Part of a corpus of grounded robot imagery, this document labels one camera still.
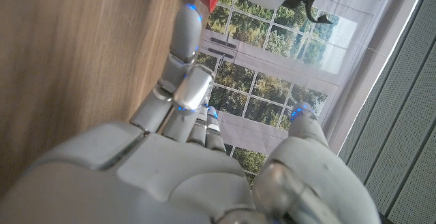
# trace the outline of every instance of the sheer curtain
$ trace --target sheer curtain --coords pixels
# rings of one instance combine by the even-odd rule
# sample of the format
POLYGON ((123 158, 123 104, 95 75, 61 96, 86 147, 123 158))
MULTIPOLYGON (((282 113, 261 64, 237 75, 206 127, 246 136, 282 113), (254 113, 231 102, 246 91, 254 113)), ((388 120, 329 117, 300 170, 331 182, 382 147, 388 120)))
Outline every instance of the sheer curtain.
POLYGON ((364 31, 362 39, 353 39, 358 51, 349 64, 333 104, 324 121, 323 130, 334 153, 338 153, 352 123, 371 87, 388 60, 405 26, 416 0, 325 0, 316 7, 327 8, 334 14, 351 12, 365 16, 365 24, 355 32, 364 31))

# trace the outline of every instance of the wall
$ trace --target wall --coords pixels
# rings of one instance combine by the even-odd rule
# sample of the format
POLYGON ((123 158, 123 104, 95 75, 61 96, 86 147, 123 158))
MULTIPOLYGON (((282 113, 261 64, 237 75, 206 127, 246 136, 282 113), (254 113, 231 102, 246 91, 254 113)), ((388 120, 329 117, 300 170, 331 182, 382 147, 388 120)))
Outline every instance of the wall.
POLYGON ((340 158, 393 223, 436 221, 436 0, 420 0, 340 158))

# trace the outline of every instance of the wooden table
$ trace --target wooden table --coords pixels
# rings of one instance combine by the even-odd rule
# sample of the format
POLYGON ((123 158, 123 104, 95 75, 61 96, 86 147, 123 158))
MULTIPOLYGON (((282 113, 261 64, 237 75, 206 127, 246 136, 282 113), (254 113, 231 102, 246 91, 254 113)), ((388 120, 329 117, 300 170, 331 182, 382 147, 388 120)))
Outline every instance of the wooden table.
POLYGON ((129 119, 194 1, 0 0, 0 196, 56 144, 129 119))

